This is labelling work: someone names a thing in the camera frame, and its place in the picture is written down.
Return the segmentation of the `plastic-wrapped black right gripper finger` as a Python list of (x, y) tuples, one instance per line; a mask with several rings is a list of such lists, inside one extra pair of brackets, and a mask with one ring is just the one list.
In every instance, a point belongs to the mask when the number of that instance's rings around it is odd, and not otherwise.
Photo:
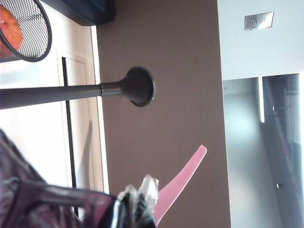
[(118, 199), (125, 206), (125, 228), (154, 228), (156, 219), (154, 209), (158, 201), (159, 181), (146, 175), (138, 189), (128, 185), (118, 194)]

